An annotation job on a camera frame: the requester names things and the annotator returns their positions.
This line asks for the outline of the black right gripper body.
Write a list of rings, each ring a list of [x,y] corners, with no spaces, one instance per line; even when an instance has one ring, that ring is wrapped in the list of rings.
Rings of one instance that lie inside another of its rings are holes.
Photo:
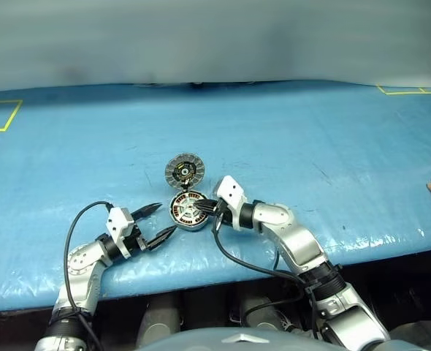
[[[213,217],[213,229],[219,229],[224,221],[224,214],[226,211],[226,201],[219,198],[218,200],[211,200],[208,214]]]

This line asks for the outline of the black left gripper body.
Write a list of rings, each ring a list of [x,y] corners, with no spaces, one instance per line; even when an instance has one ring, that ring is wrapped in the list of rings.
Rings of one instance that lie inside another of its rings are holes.
[[[126,248],[129,253],[150,251],[150,242],[142,236],[142,231],[134,224],[131,233],[126,237]]]

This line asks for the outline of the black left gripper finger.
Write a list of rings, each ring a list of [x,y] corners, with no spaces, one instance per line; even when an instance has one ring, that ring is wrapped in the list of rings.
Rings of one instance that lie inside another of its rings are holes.
[[[163,244],[177,229],[176,225],[164,228],[157,233],[156,237],[148,242],[148,250],[152,251]]]
[[[134,221],[149,217],[162,206],[162,203],[151,203],[131,212]]]

